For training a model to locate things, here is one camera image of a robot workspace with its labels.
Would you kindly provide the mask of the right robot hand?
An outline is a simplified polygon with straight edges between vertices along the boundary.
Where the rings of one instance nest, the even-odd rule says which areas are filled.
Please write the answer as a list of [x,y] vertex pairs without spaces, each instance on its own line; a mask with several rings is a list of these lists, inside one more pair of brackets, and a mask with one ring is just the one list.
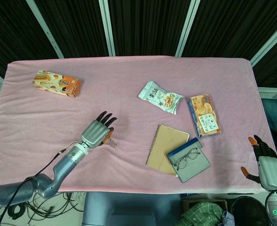
[[240,167],[245,178],[254,181],[266,191],[277,190],[277,153],[260,137],[254,135],[248,138],[256,158],[259,175],[250,174],[245,167]]

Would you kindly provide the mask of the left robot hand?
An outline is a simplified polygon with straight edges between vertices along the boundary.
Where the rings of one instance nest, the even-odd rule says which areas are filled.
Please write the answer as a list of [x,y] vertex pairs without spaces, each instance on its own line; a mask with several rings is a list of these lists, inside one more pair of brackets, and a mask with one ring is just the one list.
[[114,128],[111,124],[117,120],[113,117],[112,113],[107,111],[102,112],[89,126],[84,130],[81,135],[81,140],[89,149],[102,146],[107,140],[111,139]]

